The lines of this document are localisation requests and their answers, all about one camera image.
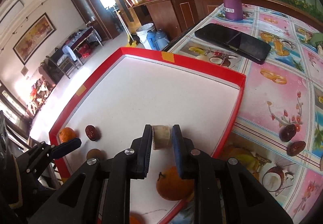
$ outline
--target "green object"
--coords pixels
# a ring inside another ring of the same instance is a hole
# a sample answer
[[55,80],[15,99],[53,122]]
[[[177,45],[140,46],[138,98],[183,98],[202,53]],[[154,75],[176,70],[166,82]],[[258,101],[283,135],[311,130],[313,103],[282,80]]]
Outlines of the green object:
[[319,44],[323,44],[323,33],[314,33],[309,43],[316,48]]

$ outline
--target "red tray border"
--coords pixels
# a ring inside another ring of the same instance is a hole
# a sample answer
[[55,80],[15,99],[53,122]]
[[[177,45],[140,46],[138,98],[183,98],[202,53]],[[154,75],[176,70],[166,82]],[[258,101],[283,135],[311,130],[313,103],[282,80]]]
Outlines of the red tray border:
[[[60,113],[59,117],[55,121],[51,130],[49,131],[49,140],[51,144],[58,145],[57,134],[59,130],[62,128],[63,124],[69,118],[70,114],[73,112],[78,103],[82,100],[82,98],[91,90],[92,86],[104,75],[104,73],[114,64],[116,63],[120,57],[123,55],[133,55],[137,57],[143,57],[151,60],[156,60],[164,63],[170,63],[172,65],[181,66],[187,69],[195,70],[204,74],[208,74],[211,76],[218,77],[220,79],[226,80],[233,84],[236,84],[239,87],[239,94],[232,111],[231,117],[228,121],[227,128],[225,129],[223,136],[212,154],[212,157],[217,157],[221,152],[229,133],[232,130],[233,124],[237,117],[239,107],[242,101],[243,90],[245,85],[246,76],[244,74],[235,72],[225,67],[217,66],[215,64],[201,61],[198,59],[176,55],[172,53],[146,50],[140,48],[132,48],[132,47],[120,47],[117,49],[111,56],[109,56],[91,75],[90,77],[83,83],[85,86],[85,90],[80,94],[74,94],[70,101],[67,103],[63,111]],[[67,179],[71,175],[68,171],[68,168],[65,164],[63,158],[56,159],[55,163],[59,170],[62,179]],[[187,201],[182,200],[179,202],[160,222],[159,224],[167,224],[171,221],[175,215],[186,205]]]

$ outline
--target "white bucket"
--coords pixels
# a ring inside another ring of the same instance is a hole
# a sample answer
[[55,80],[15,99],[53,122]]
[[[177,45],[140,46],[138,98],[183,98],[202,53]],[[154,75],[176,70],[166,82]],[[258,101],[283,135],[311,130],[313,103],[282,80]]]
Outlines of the white bucket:
[[153,23],[147,23],[136,30],[140,42],[143,44],[145,49],[152,49],[149,42],[147,41],[147,33],[151,30],[152,32],[156,31],[155,25]]

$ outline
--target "patterned tablecloth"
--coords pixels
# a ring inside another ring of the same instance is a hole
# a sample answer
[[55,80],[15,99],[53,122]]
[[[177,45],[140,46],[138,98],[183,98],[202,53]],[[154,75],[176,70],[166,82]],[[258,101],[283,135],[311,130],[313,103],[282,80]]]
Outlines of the patterned tablecloth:
[[[238,118],[221,157],[236,157],[297,224],[323,189],[323,52],[308,43],[318,30],[296,18],[253,5],[244,4],[243,15],[242,21],[228,20],[221,5],[169,52],[210,61],[247,76]],[[265,63],[258,65],[196,38],[194,31],[208,23],[269,43],[272,50]],[[297,133],[284,143],[279,132],[289,124],[296,125]],[[306,142],[304,151],[288,156],[286,147],[299,140]],[[191,201],[170,223],[192,220]]]

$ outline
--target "black phone case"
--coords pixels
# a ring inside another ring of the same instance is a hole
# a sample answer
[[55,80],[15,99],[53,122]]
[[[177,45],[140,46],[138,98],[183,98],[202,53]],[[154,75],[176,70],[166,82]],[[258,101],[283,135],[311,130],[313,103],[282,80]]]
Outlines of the black phone case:
[[253,36],[214,23],[195,31],[195,36],[213,45],[228,49],[262,65],[271,46]]

